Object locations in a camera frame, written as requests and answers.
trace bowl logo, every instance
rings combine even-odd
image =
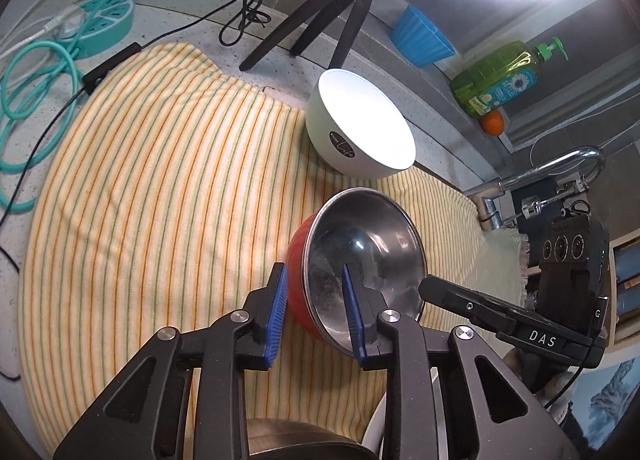
[[[329,140],[331,140],[334,148],[340,151],[343,156],[346,156],[347,158],[353,158],[356,156],[353,148],[346,140],[344,140],[344,137],[340,133],[329,132]]]

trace blue container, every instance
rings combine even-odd
[[[426,66],[456,53],[429,18],[411,5],[392,30],[391,41],[416,66]]]

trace black cable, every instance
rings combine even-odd
[[[165,32],[164,34],[160,34],[160,36],[156,36],[151,41],[143,45],[142,49],[144,50],[145,48],[149,47],[150,45],[153,45],[153,43],[161,40],[164,37],[170,36],[171,34],[176,34],[177,32],[181,32],[182,30],[185,30],[187,28],[191,28],[192,26],[197,25],[201,21],[209,19],[215,13],[220,12],[220,10],[227,8],[230,5],[233,5],[237,1],[238,0],[229,0],[224,5],[221,5],[217,9],[212,10],[211,12],[205,14],[204,16],[202,16],[201,18],[198,18],[195,21],[192,21],[191,23],[188,23],[178,28],[174,28],[173,30]],[[223,25],[222,30],[220,30],[220,34],[218,35],[218,40],[220,44],[223,46],[233,46],[242,39],[242,36],[244,36],[244,31],[252,23],[258,23],[261,25],[265,25],[269,23],[272,20],[272,18],[266,12],[259,10],[261,6],[262,6],[262,0],[242,0],[242,8],[240,9],[240,11],[234,17],[232,17],[229,21],[227,21]],[[232,23],[238,18],[240,18],[238,26],[233,27]],[[225,41],[224,39],[222,39],[224,33],[228,28],[234,28],[238,31],[238,36],[233,41]]]
[[[15,260],[6,250],[4,250],[3,247],[0,247],[0,253],[9,261],[9,263],[11,263],[11,266],[15,269],[15,271],[20,274],[20,267],[17,263],[15,263]]]
[[[22,377],[20,375],[16,375],[15,377],[10,377],[7,374],[0,372],[0,377],[8,380],[9,382],[18,382]]]
[[[577,209],[576,206],[578,204],[584,205],[585,208]],[[586,200],[583,200],[582,198],[578,198],[575,202],[573,202],[569,206],[569,211],[571,211],[575,215],[588,215],[591,213],[591,206],[589,205],[589,202],[587,202]]]
[[[564,395],[564,392],[566,392],[566,390],[568,390],[571,387],[571,385],[575,382],[575,379],[577,379],[578,376],[580,376],[583,370],[584,370],[583,366],[580,366],[580,368],[577,369],[577,371],[574,373],[574,376],[571,377],[571,379],[569,379],[569,382],[564,385],[564,388],[562,388],[562,390],[557,392],[556,395],[548,403],[545,404],[545,410],[548,410],[553,404],[555,404],[558,401],[558,399],[561,396]]]
[[[62,114],[65,113],[65,110],[69,106],[71,106],[71,103],[74,102],[80,96],[80,94],[82,92],[84,92],[84,88],[80,88],[75,94],[73,94],[73,96],[65,103],[65,105],[62,106],[62,108],[60,108],[60,111],[58,113],[56,113],[56,115],[50,120],[50,122],[47,125],[47,127],[44,129],[42,134],[39,136],[38,140],[36,141],[36,144],[34,145],[33,149],[31,150],[31,154],[29,155],[29,157],[27,159],[27,162],[24,165],[24,169],[20,173],[20,178],[18,178],[18,183],[15,185],[14,193],[11,195],[11,198],[9,199],[9,202],[7,204],[7,208],[4,210],[4,213],[2,214],[2,217],[0,218],[0,228],[2,228],[2,225],[4,224],[6,218],[9,215],[9,211],[11,210],[11,206],[14,204],[15,199],[18,196],[18,191],[20,190],[20,186],[22,185],[22,181],[24,180],[24,177],[27,174],[27,170],[29,169],[29,164],[31,163],[31,161],[33,160],[33,157],[36,155],[36,152],[38,151],[38,147],[40,146],[40,144],[42,143],[44,138],[47,136],[47,133],[49,133],[49,130],[53,127],[53,125],[56,123],[56,121],[62,116]],[[0,247],[0,252],[2,254],[4,254],[4,256],[14,266],[14,269],[16,270],[16,272],[20,273],[20,267],[18,266],[17,263],[15,263],[15,260],[9,255],[9,253],[6,252],[6,250],[4,250],[2,247]],[[15,376],[15,377],[11,377],[11,376],[8,376],[7,374],[3,373],[2,371],[0,371],[0,377],[4,378],[6,380],[10,380],[11,382],[17,382],[18,380],[20,380],[20,375]]]

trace metal screw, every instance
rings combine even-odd
[[[158,339],[161,341],[170,341],[175,337],[175,328],[172,326],[165,326],[158,330]]]
[[[469,341],[474,336],[474,331],[468,326],[456,326],[456,337],[463,341]]]
[[[244,323],[249,319],[249,313],[246,310],[236,310],[231,313],[231,321],[234,323]]]
[[[380,317],[388,323],[395,323],[400,319],[400,313],[395,310],[383,310]]]

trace teal power strip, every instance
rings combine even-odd
[[[80,7],[87,13],[100,3],[100,0],[88,0]],[[75,59],[86,59],[111,48],[120,42],[133,25],[132,0],[106,0],[100,10],[96,11],[91,23],[84,30],[76,43],[79,49]],[[57,39],[65,48],[71,45],[74,37]]]

